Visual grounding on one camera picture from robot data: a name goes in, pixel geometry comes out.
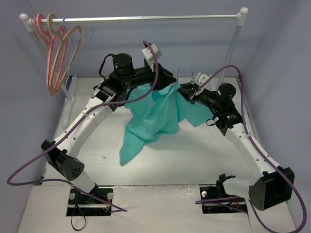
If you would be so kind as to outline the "light blue wire hanger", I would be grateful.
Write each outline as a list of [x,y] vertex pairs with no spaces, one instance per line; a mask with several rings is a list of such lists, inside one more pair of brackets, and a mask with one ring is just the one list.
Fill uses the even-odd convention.
[[191,77],[194,76],[194,69],[193,69],[192,67],[187,66],[187,65],[182,65],[182,66],[180,66],[180,67],[177,69],[176,83],[179,83],[180,71],[181,71],[181,69],[183,69],[183,68],[189,69],[190,72],[191,72]]

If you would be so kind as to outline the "teal t shirt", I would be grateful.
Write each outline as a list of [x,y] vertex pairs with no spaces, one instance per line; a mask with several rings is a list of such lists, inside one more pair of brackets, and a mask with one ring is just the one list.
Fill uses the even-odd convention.
[[184,119],[198,127],[213,117],[207,107],[187,102],[177,91],[180,87],[177,83],[152,91],[143,99],[124,106],[133,116],[125,126],[119,152],[122,166],[138,155],[144,145],[157,141],[161,134],[177,133],[179,123]]

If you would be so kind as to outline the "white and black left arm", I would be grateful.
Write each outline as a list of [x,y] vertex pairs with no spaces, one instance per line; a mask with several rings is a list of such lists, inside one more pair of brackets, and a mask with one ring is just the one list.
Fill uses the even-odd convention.
[[81,189],[79,197],[87,204],[96,200],[97,185],[84,171],[85,165],[77,159],[83,144],[101,122],[128,99],[129,89],[149,84],[159,91],[176,81],[171,72],[161,64],[155,64],[154,59],[159,59],[161,52],[153,56],[144,51],[143,55],[144,66],[137,69],[129,54],[113,55],[114,70],[95,88],[84,110],[59,137],[41,144],[48,164]]

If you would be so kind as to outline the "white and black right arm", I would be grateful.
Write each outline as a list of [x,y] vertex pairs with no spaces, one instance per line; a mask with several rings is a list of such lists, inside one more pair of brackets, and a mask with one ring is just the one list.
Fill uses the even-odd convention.
[[204,89],[197,94],[197,90],[198,85],[185,83],[178,92],[191,104],[199,103],[209,108],[212,124],[236,147],[253,172],[252,178],[247,180],[235,175],[220,175],[215,187],[216,197],[221,200],[230,196],[248,199],[260,211],[290,200],[294,172],[289,167],[282,168],[270,156],[261,156],[264,149],[245,131],[243,118],[233,102],[236,88],[223,83],[216,91]]

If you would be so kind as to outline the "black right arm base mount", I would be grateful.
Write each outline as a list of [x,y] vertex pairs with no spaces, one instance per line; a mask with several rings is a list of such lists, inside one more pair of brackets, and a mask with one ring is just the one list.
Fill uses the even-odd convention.
[[216,184],[199,187],[200,199],[195,204],[202,207],[203,214],[248,214],[245,199],[225,192],[223,184],[232,178],[235,176],[222,174]]

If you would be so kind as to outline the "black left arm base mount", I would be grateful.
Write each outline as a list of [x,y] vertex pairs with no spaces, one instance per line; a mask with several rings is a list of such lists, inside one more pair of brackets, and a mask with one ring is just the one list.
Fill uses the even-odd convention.
[[66,216],[111,216],[112,207],[71,188]]

